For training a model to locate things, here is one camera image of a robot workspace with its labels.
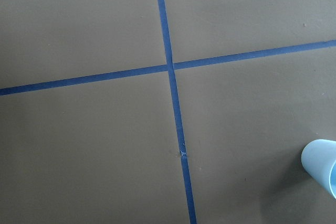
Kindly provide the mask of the light blue plastic cup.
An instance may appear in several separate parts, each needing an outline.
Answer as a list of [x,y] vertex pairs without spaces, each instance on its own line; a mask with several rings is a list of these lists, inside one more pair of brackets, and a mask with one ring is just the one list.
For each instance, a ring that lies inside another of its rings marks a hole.
[[301,153],[305,171],[335,199],[335,141],[318,139]]

